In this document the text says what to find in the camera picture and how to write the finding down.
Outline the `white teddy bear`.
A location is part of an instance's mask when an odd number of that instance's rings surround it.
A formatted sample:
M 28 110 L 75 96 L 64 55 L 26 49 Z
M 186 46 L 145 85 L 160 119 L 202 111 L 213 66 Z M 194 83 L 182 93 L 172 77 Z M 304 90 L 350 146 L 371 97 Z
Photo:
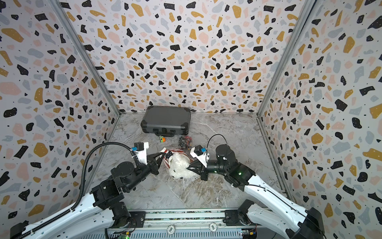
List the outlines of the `white teddy bear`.
M 187 168 L 179 167 L 176 169 L 168 169 L 170 175 L 175 179 L 190 179 L 193 178 L 196 174 L 192 171 L 187 170 Z

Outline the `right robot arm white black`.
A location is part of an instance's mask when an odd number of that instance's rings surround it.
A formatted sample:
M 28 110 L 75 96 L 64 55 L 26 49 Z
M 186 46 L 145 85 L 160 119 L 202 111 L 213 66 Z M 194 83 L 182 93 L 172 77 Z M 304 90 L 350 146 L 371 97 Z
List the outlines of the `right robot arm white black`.
M 324 239 L 322 215 L 314 208 L 309 210 L 292 202 L 269 186 L 254 170 L 238 162 L 234 151 L 226 144 L 216 148 L 211 159 L 206 148 L 197 145 L 191 149 L 195 159 L 188 170 L 207 181 L 210 174 L 222 175 L 226 182 L 262 202 L 260 207 L 245 200 L 236 210 L 225 211 L 223 222 L 227 226 L 264 226 L 285 239 Z

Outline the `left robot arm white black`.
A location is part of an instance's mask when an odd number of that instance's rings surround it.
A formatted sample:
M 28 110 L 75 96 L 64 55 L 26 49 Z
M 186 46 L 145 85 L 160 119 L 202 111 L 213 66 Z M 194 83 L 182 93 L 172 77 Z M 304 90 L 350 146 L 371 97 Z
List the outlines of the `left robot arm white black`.
M 113 168 L 110 177 L 94 187 L 79 202 L 66 207 L 35 224 L 28 221 L 11 228 L 12 239 L 52 238 L 63 234 L 66 229 L 76 235 L 86 234 L 95 228 L 111 226 L 133 226 L 138 222 L 123 202 L 124 195 L 134 191 L 139 183 L 150 174 L 158 175 L 165 153 L 158 152 L 146 157 L 147 163 L 124 161 Z

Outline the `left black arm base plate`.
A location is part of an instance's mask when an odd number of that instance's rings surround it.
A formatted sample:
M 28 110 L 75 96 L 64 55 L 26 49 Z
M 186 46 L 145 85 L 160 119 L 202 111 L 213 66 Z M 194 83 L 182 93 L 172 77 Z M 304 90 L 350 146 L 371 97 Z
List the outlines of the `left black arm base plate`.
M 112 228 L 116 229 L 136 229 L 142 228 L 146 218 L 145 211 L 133 211 L 116 216 Z

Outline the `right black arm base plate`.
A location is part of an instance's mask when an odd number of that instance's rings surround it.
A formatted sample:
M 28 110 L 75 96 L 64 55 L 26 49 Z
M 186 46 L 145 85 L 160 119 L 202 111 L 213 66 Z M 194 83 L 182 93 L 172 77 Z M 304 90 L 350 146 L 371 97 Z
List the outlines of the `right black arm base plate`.
M 252 223 L 249 218 L 238 209 L 225 210 L 224 214 L 225 216 L 223 218 L 223 222 L 227 226 L 255 226 L 255 224 Z

